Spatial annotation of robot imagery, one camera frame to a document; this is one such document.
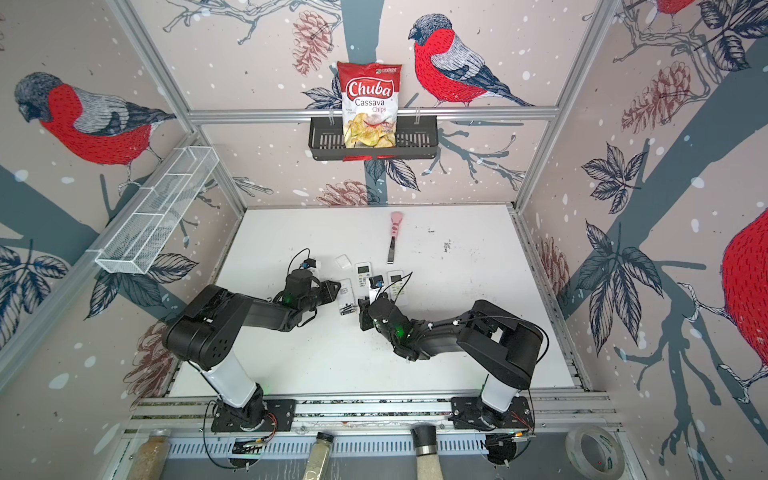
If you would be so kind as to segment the white remote control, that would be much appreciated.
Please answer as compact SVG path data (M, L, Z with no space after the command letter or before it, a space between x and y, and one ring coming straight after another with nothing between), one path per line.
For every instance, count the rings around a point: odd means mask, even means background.
M370 262L360 262L355 265L356 286L355 292L358 298L369 296L370 281L372 277L372 264Z
M340 289L336 297L336 304L341 316L350 315L357 311L357 301L354 295L352 282L350 279L339 281Z

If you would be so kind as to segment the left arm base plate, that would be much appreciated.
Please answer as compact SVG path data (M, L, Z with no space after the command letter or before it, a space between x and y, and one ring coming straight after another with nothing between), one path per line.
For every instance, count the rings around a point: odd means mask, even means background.
M287 432L296 406L294 399L267 398L235 408L217 399L210 414L210 429L213 433Z

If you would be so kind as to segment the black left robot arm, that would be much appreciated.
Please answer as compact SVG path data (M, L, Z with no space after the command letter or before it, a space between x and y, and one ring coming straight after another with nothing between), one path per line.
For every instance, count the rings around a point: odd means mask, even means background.
M335 302L340 290L340 282L321 281L309 269L287 274L283 290L271 300L208 285L167 328L162 343L203 376L220 407L254 428L268 410L263 389L232 352L241 329L290 332L312 321L321 306Z

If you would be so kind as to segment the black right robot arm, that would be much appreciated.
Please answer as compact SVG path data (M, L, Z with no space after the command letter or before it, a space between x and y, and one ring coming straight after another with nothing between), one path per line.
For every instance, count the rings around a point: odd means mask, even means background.
M481 405L498 414L507 412L513 398L530 389L535 367L549 350L549 336L541 327L487 300L477 300L468 311L440 321L410 319L384 293L372 302L361 301L359 307L360 328L376 330L405 360L469 355L487 372Z

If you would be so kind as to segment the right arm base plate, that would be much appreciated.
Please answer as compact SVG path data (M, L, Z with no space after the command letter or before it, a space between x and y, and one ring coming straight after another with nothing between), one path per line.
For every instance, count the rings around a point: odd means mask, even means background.
M457 430L491 432L497 429L532 430L534 420L526 398L514 397L506 411L500 413L485 405L479 397L452 397L448 419Z

